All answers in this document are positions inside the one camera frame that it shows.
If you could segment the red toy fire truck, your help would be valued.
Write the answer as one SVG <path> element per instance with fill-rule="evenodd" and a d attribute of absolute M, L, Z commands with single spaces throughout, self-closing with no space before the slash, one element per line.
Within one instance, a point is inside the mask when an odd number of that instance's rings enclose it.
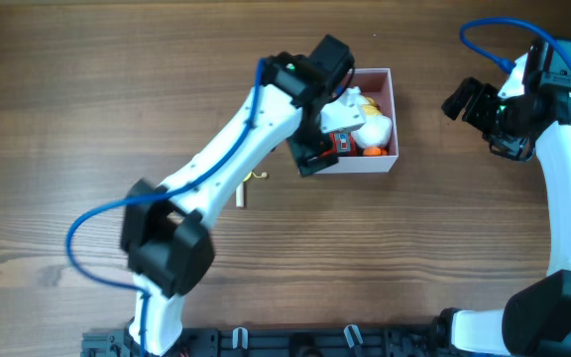
<path fill-rule="evenodd" d="M 335 155 L 338 157 L 356 157 L 358 155 L 358 147 L 349 133 L 333 132 L 329 134 L 332 147 L 323 152 L 321 157 Z"/>

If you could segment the white plush duck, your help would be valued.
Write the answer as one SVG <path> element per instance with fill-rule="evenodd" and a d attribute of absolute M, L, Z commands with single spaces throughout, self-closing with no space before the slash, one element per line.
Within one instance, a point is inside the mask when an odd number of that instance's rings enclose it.
<path fill-rule="evenodd" d="M 364 124 L 351 136 L 364 157 L 381 157 L 389 154 L 393 121 L 385 116 L 371 97 L 360 95 L 357 103 L 364 114 Z"/>

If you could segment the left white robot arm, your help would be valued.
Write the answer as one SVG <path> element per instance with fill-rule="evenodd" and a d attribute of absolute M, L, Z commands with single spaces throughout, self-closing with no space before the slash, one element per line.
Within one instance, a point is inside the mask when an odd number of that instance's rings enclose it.
<path fill-rule="evenodd" d="M 210 231 L 246 175 L 280 143 L 303 177 L 337 163 L 320 116 L 353 69 L 347 50 L 262 59 L 246 102 L 191 163 L 159 185 L 132 186 L 120 247 L 143 301 L 130 333 L 145 355 L 163 356 L 180 338 L 184 298 L 215 257 Z"/>

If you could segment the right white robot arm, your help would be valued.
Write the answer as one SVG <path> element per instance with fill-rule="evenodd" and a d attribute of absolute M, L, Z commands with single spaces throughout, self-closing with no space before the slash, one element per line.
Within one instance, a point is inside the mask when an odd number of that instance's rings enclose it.
<path fill-rule="evenodd" d="M 447 342 L 498 356 L 571 356 L 571 83 L 534 81 L 505 97 L 468 77 L 442 105 L 451 119 L 477 128 L 491 151 L 540 162 L 550 222 L 545 278 L 512 296 L 501 309 L 452 310 Z"/>

